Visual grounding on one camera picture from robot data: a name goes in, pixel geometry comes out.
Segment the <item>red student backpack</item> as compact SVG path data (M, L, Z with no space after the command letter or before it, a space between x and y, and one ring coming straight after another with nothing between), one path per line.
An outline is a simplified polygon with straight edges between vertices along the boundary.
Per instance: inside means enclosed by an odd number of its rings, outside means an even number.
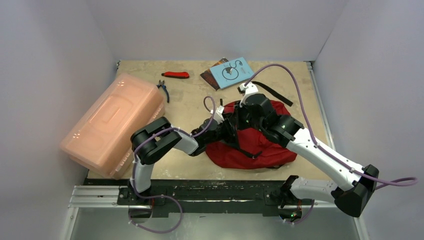
M242 99L226 104L218 123L229 120L236 126L235 105L244 104L251 95L261 94L254 84L248 84L239 92L243 94ZM296 159L297 154L286 146L300 126L294 123L283 102L270 101L278 114L278 122L263 130L238 130L236 127L238 142L220 141L206 147L205 153L213 163L228 169L278 169Z

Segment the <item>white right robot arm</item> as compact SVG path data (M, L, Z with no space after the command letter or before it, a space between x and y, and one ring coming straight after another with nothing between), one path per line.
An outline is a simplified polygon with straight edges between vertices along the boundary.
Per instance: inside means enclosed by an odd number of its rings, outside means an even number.
M377 183L379 170L362 166L335 152L311 135L311 131L289 114L279 114L262 93L255 93L234 103L236 127L259 131L268 141L303 157L330 177L329 181L291 175L280 188L282 205L296 200L333 203L343 213L358 218Z

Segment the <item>light blue book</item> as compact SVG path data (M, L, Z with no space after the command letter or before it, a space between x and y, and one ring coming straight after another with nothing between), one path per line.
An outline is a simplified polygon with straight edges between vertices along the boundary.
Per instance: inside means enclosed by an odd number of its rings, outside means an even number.
M254 74L244 57L213 66L210 71L219 89L225 89L245 82Z

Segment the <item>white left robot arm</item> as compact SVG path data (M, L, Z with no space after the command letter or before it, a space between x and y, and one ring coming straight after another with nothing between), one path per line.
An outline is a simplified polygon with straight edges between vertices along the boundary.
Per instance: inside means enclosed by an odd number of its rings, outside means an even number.
M195 157L213 143L235 142L236 133L229 120L219 123L213 118L206 119L190 133L173 126L166 117L160 117L139 129L130 137L134 154L130 199L138 205L148 201L154 164L171 149Z

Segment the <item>dark brown book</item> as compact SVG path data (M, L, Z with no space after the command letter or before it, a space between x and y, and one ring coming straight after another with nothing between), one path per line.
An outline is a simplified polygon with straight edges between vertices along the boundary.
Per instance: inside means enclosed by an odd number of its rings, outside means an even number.
M227 63L229 60L225 57L221 58L218 62L216 62L212 67ZM215 91L217 91L220 87L212 75L211 69L208 68L206 71L200 74L201 78L209 84Z

